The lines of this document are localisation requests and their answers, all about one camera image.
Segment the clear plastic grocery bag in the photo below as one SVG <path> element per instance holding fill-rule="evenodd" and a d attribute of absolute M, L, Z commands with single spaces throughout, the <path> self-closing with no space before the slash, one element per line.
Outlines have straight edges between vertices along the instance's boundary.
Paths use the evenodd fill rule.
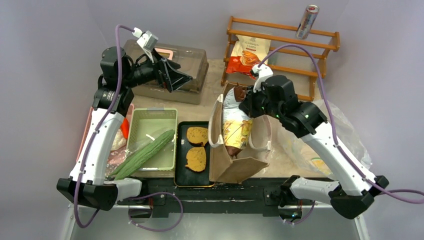
<path fill-rule="evenodd" d="M 328 103 L 334 119 L 334 126 L 340 142 L 349 149 L 349 151 L 361 162 L 361 164 L 370 169 L 372 159 L 368 150 L 361 142 L 357 131 L 345 116 L 345 114 L 332 102 Z M 281 128 L 277 132 L 277 140 L 284 149 L 290 160 L 299 168 L 324 175 L 331 180 L 335 179 L 334 174 L 319 157 L 319 155 L 301 139 L 293 133 Z"/>

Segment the green bumpy cucumber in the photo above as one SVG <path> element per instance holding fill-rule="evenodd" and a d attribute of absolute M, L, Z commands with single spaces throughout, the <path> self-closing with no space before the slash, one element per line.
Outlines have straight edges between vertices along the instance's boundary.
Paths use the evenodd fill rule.
<path fill-rule="evenodd" d="M 143 164 L 154 157 L 166 145 L 175 138 L 175 130 L 163 131 L 158 137 L 150 141 L 143 147 L 138 147 L 135 151 L 128 151 L 126 158 L 117 166 L 108 177 L 114 177 L 115 181 L 123 180 L 137 172 Z"/>

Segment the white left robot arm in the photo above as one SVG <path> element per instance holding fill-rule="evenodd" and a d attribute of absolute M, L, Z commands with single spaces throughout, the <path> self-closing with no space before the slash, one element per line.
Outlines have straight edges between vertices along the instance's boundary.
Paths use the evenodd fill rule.
<path fill-rule="evenodd" d="M 102 74 L 93 97 L 91 122 L 76 164 L 67 178 L 57 181 L 57 190 L 74 205 L 109 211 L 117 201 L 130 198 L 146 203 L 149 191 L 140 180 L 105 181 L 108 157 L 134 98 L 134 87 L 156 81 L 173 92 L 192 80 L 180 65 L 161 56 L 155 49 L 143 54 L 141 63 L 133 61 L 122 47 L 109 47 L 101 54 Z"/>

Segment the orange carrot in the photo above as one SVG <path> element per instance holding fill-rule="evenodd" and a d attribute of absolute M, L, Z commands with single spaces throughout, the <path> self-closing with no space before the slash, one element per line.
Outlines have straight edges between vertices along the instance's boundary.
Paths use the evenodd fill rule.
<path fill-rule="evenodd" d="M 129 132 L 130 132 L 130 123 L 129 123 L 129 121 L 128 121 L 128 119 L 126 117 L 123 119 L 123 122 L 122 122 L 122 124 L 120 126 L 120 131 L 122 132 L 122 136 L 125 139 L 128 139 Z"/>

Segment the snack packet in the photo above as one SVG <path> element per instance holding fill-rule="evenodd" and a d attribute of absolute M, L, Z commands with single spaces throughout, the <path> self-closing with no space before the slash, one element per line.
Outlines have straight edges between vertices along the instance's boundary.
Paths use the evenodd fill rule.
<path fill-rule="evenodd" d="M 222 105 L 223 140 L 231 158 L 247 146 L 252 132 L 253 119 L 239 108 L 246 94 L 245 87 L 235 86 L 228 91 Z"/>

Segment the brown paper bag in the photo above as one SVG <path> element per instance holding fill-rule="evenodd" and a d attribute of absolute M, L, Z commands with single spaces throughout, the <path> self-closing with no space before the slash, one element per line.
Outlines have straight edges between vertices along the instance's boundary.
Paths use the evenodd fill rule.
<path fill-rule="evenodd" d="M 209 180 L 212 182 L 240 184 L 269 166 L 272 150 L 272 130 L 269 119 L 262 115 L 253 119 L 252 132 L 247 146 L 236 157 L 231 157 L 225 147 L 223 134 L 223 102 L 231 88 L 237 85 L 226 82 L 216 99 L 208 124 L 210 150 Z"/>

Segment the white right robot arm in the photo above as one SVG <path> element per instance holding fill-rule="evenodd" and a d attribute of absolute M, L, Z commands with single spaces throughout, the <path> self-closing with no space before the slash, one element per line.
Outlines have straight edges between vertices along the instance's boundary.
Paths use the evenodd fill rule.
<path fill-rule="evenodd" d="M 346 219 L 366 211 L 389 185 L 383 175 L 374 175 L 333 134 L 327 116 L 313 102 L 300 101 L 294 84 L 283 75 L 247 86 L 239 109 L 251 118 L 268 115 L 312 148 L 334 175 L 334 181 L 312 180 L 293 175 L 281 186 L 280 206 L 296 200 L 328 204 Z"/>

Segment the white cauliflower piece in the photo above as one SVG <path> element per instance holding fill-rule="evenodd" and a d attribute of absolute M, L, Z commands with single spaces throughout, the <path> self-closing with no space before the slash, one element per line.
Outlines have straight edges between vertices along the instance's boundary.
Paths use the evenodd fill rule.
<path fill-rule="evenodd" d="M 127 144 L 127 139 L 124 137 L 123 132 L 119 129 L 114 137 L 111 152 L 116 151 Z"/>

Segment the brown bread piece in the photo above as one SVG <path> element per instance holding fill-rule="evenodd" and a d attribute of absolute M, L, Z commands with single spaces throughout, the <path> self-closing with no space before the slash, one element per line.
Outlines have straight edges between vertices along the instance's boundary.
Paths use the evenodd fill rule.
<path fill-rule="evenodd" d="M 204 147 L 192 147 L 186 154 L 185 167 L 194 171 L 202 172 L 206 169 L 207 154 Z"/>
<path fill-rule="evenodd" d="M 208 142 L 208 129 L 206 127 L 192 126 L 187 129 L 186 137 L 194 146 L 204 147 Z"/>

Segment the red cassava chips packet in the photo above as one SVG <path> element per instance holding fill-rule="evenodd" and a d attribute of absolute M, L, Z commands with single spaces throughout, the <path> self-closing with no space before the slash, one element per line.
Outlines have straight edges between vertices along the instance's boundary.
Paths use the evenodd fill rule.
<path fill-rule="evenodd" d="M 254 78 L 251 70 L 269 53 L 271 40 L 252 36 L 236 35 L 237 41 L 230 54 L 225 72 L 240 73 Z"/>

